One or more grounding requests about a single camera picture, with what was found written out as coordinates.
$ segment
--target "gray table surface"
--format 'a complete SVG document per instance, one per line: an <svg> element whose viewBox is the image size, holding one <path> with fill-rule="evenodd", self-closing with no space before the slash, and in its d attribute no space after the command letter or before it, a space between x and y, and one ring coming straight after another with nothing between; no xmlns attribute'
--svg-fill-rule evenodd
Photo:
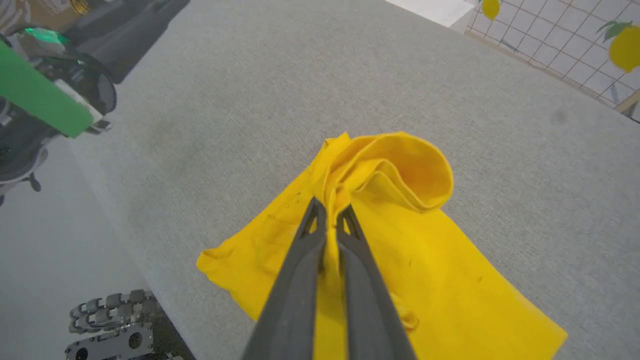
<svg viewBox="0 0 640 360"><path fill-rule="evenodd" d="M199 359L252 321L195 267L323 139L406 131L447 156L445 212L569 338L640 354L640 125L382 0L192 1L72 142L119 237Z"/></svg>

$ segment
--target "folded cloth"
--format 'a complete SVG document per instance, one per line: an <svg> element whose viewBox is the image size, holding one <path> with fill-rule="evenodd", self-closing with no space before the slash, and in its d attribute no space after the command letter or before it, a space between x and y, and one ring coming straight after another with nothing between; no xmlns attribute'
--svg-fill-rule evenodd
<svg viewBox="0 0 640 360"><path fill-rule="evenodd" d="M327 210L314 357L344 359L337 215L349 204L419 359L550 359L567 335L484 258L440 206L444 155L406 133L327 139L311 165L197 267L257 320L312 197Z"/></svg>

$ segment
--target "green leaf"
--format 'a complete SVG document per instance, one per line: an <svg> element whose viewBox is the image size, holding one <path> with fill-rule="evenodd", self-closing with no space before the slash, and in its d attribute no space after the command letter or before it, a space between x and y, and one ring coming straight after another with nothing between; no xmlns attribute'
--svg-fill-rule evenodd
<svg viewBox="0 0 640 360"><path fill-rule="evenodd" d="M602 29L606 28L607 26L611 26L613 24L617 24L618 22L615 20L609 21L608 23L604 24L600 29L598 29L598 31L596 31L596 34L601 32Z"/></svg>
<svg viewBox="0 0 640 360"><path fill-rule="evenodd" d="M629 26L631 26L631 22L619 22L611 26L604 34L604 40L602 42L605 42L612 37L618 36L624 29L628 28Z"/></svg>

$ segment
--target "yellow cloth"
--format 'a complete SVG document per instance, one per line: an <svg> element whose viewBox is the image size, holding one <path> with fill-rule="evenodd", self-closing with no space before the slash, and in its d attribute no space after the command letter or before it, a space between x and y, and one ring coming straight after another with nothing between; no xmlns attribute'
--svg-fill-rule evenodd
<svg viewBox="0 0 640 360"><path fill-rule="evenodd" d="M550 359L566 333L536 309L439 207L453 178L444 155L405 133L327 139L260 215L197 266L257 320L307 205L327 208L315 358L344 359L337 214L352 204L419 359Z"/></svg>

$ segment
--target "lemon print fabric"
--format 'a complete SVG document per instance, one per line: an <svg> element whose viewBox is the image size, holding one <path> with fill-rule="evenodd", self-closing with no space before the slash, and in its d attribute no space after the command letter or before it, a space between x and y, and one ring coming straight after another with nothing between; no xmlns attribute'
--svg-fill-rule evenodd
<svg viewBox="0 0 640 360"><path fill-rule="evenodd" d="M604 31L602 42L614 38L609 46L611 62L625 72L632 72L640 65L640 27L633 22L617 22L604 24L597 32Z"/></svg>
<svg viewBox="0 0 640 360"><path fill-rule="evenodd" d="M484 16L493 20L500 12L500 1L498 0L482 0L482 13Z"/></svg>
<svg viewBox="0 0 640 360"><path fill-rule="evenodd" d="M318 277L314 358L345 359L344 274L335 226L337 214L352 205L419 359L551 359L566 333L440 210L452 191L451 167L429 142L406 133L343 134L325 140L266 209L219 247L204 250L196 265L257 320L307 206L317 198L329 230Z"/></svg>

